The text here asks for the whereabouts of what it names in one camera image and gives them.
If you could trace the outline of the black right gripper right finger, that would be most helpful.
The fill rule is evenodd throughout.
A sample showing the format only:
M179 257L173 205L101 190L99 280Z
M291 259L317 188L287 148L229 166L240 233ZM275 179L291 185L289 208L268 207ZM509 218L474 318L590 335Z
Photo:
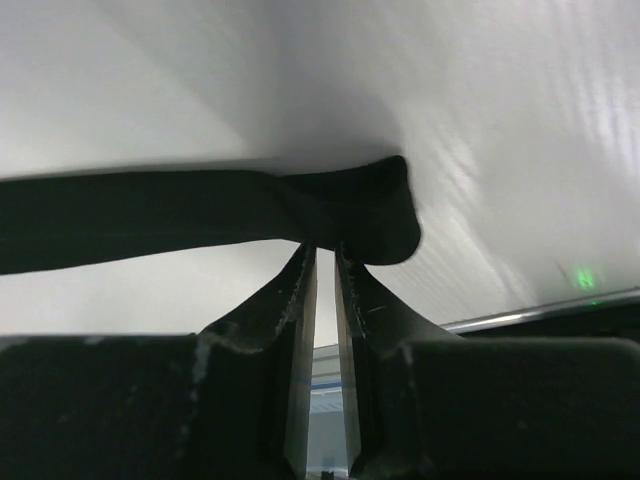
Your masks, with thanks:
M335 298L349 477L426 479L413 400L395 355L410 342L460 341L377 280L345 245L335 250Z

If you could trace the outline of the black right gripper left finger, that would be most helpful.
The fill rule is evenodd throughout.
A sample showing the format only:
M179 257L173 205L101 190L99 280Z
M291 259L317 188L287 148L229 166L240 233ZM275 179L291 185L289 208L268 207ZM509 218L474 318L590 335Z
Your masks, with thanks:
M316 249L304 243L199 334L198 478L304 478L316 290Z

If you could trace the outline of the black tie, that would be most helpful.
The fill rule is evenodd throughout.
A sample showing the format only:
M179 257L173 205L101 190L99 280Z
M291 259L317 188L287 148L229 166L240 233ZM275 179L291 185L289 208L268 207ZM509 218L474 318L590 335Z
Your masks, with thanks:
M341 171L126 172L1 185L1 271L18 274L261 240L346 244L371 265L417 250L408 165Z

